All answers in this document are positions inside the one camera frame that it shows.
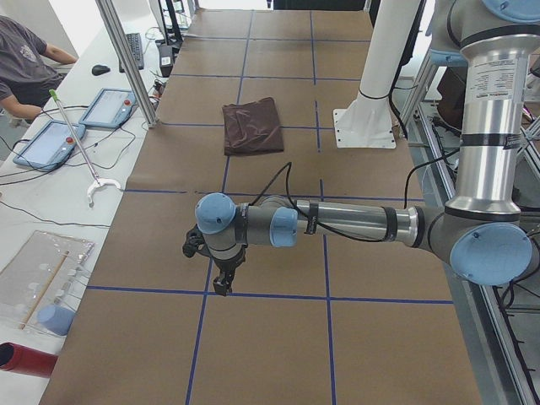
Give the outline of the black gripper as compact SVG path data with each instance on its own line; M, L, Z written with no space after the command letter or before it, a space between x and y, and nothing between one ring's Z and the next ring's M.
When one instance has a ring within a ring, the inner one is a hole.
M246 249L241 248L233 257L226 260L216 259L214 262L219 268L219 275L213 280L214 292L218 295L232 293L232 284L236 269L246 261Z

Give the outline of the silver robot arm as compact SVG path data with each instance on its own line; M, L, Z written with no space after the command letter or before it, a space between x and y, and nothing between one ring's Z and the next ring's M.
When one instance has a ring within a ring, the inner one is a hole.
M217 294L231 292L249 245L293 246L300 231L399 241L433 253L476 284L508 283L532 265L533 244L511 194L528 60L539 46L539 4L439 1L431 35L435 64L467 66L454 197L443 208L395 209L265 195L239 205L209 194L197 203L183 251L213 259Z

